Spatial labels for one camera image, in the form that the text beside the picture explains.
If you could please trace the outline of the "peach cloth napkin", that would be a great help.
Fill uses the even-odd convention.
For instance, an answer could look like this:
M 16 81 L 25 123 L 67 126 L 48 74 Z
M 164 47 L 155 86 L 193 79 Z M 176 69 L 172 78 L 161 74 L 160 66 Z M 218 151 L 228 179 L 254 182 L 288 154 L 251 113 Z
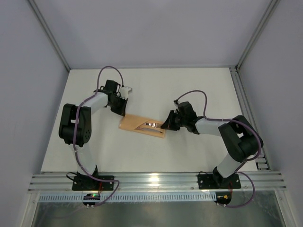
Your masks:
M 156 123 L 163 124 L 163 122 L 160 122 L 157 120 L 140 117 L 140 116 L 133 115 L 133 114 L 126 114 L 120 121 L 119 129 L 122 129 L 124 131 L 131 131 L 131 132 L 136 132 L 136 133 L 140 133 L 140 134 L 145 134 L 145 135 L 162 138 L 162 139 L 165 137 L 166 131 L 162 128 L 160 128 L 159 130 L 162 131 L 163 133 L 156 133 L 156 132 L 152 132 L 152 131 L 143 131 L 143 130 L 136 129 L 145 122 L 149 122 L 149 123 L 156 122 Z

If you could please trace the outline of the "pink-handled fork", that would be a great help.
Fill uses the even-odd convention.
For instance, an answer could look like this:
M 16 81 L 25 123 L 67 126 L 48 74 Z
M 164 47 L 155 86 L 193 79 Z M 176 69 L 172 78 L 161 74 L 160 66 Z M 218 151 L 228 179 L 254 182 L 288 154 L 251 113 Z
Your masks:
M 161 126 L 162 126 L 162 123 L 156 123 L 156 122 L 152 122 L 152 123 L 149 123 L 149 122 L 145 122 L 143 123 L 140 128 L 145 128 L 145 127 L 152 127 L 152 128 L 157 128 L 157 129 L 160 129 Z

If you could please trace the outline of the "pink-handled table knife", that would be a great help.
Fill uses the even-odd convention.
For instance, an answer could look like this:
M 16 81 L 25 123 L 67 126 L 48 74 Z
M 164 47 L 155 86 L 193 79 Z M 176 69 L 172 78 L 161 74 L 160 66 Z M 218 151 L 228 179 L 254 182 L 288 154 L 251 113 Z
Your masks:
M 143 130 L 143 131 L 152 131 L 152 132 L 156 132 L 156 133 L 163 133 L 162 131 L 160 131 L 159 129 L 152 129 L 152 128 L 142 128 L 142 127 L 138 127 L 136 128 L 138 130 Z

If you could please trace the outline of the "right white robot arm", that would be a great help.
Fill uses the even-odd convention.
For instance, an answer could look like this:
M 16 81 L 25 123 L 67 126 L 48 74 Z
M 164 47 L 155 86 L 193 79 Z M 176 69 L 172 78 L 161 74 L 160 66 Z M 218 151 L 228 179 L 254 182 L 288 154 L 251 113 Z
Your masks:
M 177 104 L 171 110 L 161 129 L 178 131 L 185 127 L 188 132 L 196 135 L 214 135 L 222 138 L 227 149 L 223 161 L 213 169 L 211 174 L 199 177 L 200 189 L 227 189 L 230 186 L 240 188 L 236 181 L 238 171 L 246 162 L 256 158 L 264 142 L 243 115 L 232 119 L 211 119 L 197 116 L 189 102 Z

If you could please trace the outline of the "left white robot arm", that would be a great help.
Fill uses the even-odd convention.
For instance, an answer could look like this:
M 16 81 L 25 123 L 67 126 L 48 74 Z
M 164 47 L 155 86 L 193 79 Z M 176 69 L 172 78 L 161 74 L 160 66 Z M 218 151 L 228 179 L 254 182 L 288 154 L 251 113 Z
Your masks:
M 131 87 L 126 87 L 113 80 L 107 80 L 104 86 L 98 87 L 91 96 L 79 105 L 65 104 L 59 125 L 59 137 L 69 145 L 74 153 L 81 177 L 87 176 L 93 181 L 113 182 L 98 178 L 98 167 L 93 161 L 89 147 L 92 135 L 92 116 L 98 110 L 109 107 L 111 112 L 125 116 L 128 96 Z

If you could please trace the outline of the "right controller board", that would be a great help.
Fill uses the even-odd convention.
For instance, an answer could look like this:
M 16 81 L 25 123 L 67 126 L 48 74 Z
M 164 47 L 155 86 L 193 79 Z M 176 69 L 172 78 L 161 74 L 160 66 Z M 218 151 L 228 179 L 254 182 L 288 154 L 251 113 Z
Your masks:
M 227 205 L 231 202 L 232 196 L 230 194 L 216 194 L 216 200 L 214 201 L 217 206 L 227 207 Z

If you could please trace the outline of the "controller board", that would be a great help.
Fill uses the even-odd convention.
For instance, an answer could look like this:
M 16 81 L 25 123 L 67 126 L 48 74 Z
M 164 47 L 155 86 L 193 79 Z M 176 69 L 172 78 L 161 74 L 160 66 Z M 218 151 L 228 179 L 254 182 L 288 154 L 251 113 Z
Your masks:
M 214 201 L 217 206 L 227 207 L 227 205 L 231 202 L 232 196 L 230 194 L 216 194 L 216 200 Z
M 100 194 L 88 193 L 84 195 L 82 203 L 86 208 L 93 208 L 100 202 Z

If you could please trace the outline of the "left controller board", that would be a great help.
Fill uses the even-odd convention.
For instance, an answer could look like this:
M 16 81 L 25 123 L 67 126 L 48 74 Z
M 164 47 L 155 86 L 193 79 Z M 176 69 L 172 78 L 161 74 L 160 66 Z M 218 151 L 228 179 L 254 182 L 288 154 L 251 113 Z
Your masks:
M 100 194 L 88 193 L 84 195 L 82 203 L 86 208 L 93 208 L 100 202 Z

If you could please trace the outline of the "aluminium mounting rail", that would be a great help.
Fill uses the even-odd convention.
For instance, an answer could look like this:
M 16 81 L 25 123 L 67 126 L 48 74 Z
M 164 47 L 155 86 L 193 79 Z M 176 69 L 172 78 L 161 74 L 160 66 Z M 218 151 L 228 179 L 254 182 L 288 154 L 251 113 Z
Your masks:
M 197 173 L 162 172 L 135 173 L 115 172 L 101 173 L 113 175 L 120 181 L 119 192 L 198 192 Z M 253 181 L 257 191 L 286 190 L 286 183 L 280 172 L 256 171 L 246 175 Z M 43 173 L 33 175 L 28 192 L 71 192 L 72 181 L 65 172 Z

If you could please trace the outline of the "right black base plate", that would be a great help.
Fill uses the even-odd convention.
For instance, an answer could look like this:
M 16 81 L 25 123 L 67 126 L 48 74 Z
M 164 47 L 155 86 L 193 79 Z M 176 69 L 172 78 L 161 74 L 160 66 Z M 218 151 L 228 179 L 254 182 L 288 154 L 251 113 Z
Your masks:
M 238 174 L 232 174 L 227 178 L 214 174 L 199 174 L 197 176 L 199 189 L 240 189 L 241 183 Z

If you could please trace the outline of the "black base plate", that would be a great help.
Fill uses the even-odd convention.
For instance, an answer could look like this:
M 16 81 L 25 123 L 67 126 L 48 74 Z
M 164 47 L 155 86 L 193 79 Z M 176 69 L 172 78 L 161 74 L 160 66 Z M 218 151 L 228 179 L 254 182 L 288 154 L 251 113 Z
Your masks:
M 227 178 L 214 174 L 199 174 L 197 176 L 199 189 L 240 189 L 241 183 L 238 174 L 232 174 Z
M 114 183 L 93 180 L 87 175 L 77 175 L 73 179 L 73 191 L 113 191 Z

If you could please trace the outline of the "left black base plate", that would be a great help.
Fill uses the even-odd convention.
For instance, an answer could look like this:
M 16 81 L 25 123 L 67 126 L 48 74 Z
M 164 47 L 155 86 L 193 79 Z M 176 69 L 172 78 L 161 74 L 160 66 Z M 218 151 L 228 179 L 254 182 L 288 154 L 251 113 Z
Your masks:
M 113 191 L 114 183 L 93 180 L 87 175 L 77 175 L 73 179 L 73 191 Z

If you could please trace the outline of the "left aluminium frame post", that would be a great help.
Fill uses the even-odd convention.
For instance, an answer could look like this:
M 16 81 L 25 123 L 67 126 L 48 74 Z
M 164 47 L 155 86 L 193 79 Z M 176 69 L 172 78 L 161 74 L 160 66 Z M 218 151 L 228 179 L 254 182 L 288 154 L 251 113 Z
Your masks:
M 52 45 L 54 51 L 56 52 L 58 58 L 60 59 L 61 63 L 64 65 L 65 69 L 70 72 L 71 68 L 57 42 L 55 39 L 45 17 L 43 16 L 38 4 L 36 3 L 35 0 L 26 0 L 27 4 L 31 8 L 34 16 L 36 17 L 38 23 L 40 24 L 43 32 L 45 33 L 47 39 L 49 40 L 50 44 Z

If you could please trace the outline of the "aluminium frame post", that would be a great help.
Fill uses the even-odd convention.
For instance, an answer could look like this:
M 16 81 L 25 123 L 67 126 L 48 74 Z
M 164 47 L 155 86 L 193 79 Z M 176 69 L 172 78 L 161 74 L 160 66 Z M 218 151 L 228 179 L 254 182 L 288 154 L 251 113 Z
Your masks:
M 267 26 L 269 20 L 273 16 L 276 8 L 278 7 L 280 3 L 280 0 L 271 0 L 266 7 L 264 13 L 262 14 L 256 28 L 253 31 L 253 34 L 251 35 L 247 45 L 245 46 L 245 49 L 243 53 L 240 56 L 240 59 L 238 63 L 236 64 L 235 68 L 236 70 L 240 70 L 245 61 L 247 60 L 250 52 L 252 51 L 253 47 L 257 43 L 258 39 L 260 38 L 262 32 L 264 31 L 265 27 Z
M 70 72 L 71 68 L 57 42 L 55 39 L 45 17 L 43 16 L 38 4 L 36 3 L 35 0 L 26 0 L 27 4 L 31 8 L 34 16 L 36 17 L 38 23 L 40 24 L 43 32 L 45 33 L 47 39 L 49 40 L 50 44 L 52 45 L 54 51 L 56 52 L 58 58 L 60 59 L 61 63 L 64 65 L 65 69 Z

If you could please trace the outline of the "right aluminium side rail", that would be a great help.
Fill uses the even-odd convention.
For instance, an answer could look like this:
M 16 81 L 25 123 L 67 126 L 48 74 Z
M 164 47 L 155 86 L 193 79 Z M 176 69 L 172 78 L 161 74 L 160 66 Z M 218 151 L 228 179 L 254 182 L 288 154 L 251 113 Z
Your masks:
M 246 94 L 244 84 L 241 80 L 240 71 L 235 67 L 231 66 L 230 68 L 231 78 L 234 84 L 235 92 L 239 101 L 240 109 L 242 114 L 247 118 L 249 123 L 254 127 L 256 132 L 261 136 L 261 133 L 258 131 L 258 127 L 256 125 L 252 108 L 250 106 L 248 96 Z M 259 171 L 270 171 L 271 168 L 264 150 L 265 146 L 261 149 L 261 153 L 257 159 L 255 159 L 257 169 Z

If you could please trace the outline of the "right aluminium frame post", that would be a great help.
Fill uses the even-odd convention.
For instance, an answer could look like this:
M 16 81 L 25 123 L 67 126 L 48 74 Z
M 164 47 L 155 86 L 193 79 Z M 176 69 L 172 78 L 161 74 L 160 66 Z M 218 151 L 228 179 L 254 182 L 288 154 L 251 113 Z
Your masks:
M 276 8 L 278 7 L 280 3 L 280 0 L 271 0 L 266 7 L 264 13 L 262 14 L 256 28 L 253 31 L 253 34 L 251 35 L 247 45 L 245 46 L 245 49 L 243 53 L 240 56 L 240 59 L 238 63 L 236 64 L 235 68 L 236 70 L 240 70 L 245 61 L 247 60 L 250 52 L 252 51 L 253 47 L 257 43 L 258 39 L 260 38 L 262 32 L 264 31 L 265 27 L 267 26 L 269 20 L 273 16 Z

